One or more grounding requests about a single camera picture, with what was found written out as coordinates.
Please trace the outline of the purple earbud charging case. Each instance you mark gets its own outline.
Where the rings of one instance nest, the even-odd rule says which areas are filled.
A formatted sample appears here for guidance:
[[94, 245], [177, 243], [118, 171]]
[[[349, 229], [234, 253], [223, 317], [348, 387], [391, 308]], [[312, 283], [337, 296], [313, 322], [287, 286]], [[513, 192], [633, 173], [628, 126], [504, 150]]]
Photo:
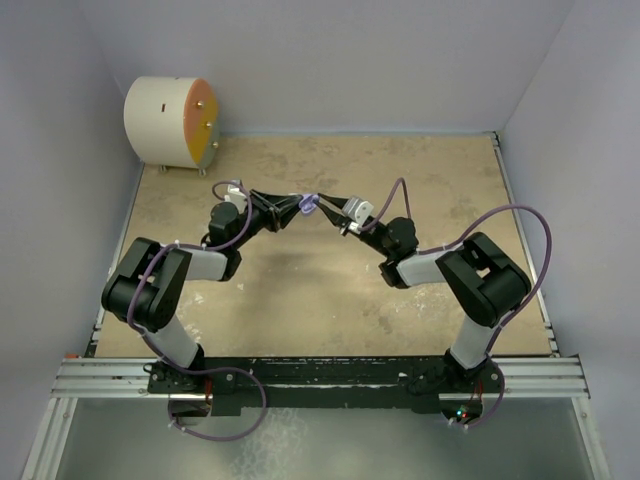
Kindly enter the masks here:
[[311, 215], [317, 208], [319, 196], [317, 194], [303, 194], [298, 204], [300, 213], [303, 216]]

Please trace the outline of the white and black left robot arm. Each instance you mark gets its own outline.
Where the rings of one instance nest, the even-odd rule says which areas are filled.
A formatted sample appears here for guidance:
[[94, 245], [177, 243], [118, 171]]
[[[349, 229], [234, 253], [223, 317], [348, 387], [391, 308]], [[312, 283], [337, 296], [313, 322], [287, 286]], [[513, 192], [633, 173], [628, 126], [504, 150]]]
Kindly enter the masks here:
[[199, 244], [136, 238], [102, 291], [102, 307], [172, 366], [175, 385], [184, 392], [198, 390], [206, 378], [204, 351], [177, 315], [184, 284], [230, 280], [242, 261], [240, 248], [262, 230], [284, 229], [307, 198], [246, 190], [230, 182], [212, 207], [208, 233]]

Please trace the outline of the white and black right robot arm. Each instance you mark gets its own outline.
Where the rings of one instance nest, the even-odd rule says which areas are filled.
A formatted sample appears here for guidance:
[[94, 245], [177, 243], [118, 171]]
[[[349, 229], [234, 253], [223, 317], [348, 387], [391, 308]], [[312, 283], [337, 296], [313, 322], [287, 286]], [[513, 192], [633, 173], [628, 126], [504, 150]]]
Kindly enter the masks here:
[[491, 216], [516, 207], [492, 209], [453, 243], [421, 251], [409, 214], [383, 223], [372, 215], [373, 206], [357, 196], [321, 194], [315, 203], [341, 235], [353, 235], [384, 256], [379, 269], [390, 287], [449, 286], [465, 317], [446, 353], [451, 362], [445, 366], [444, 376], [452, 389], [469, 390], [480, 379], [479, 366], [487, 361], [501, 322], [532, 290], [527, 274], [486, 234], [474, 230]]

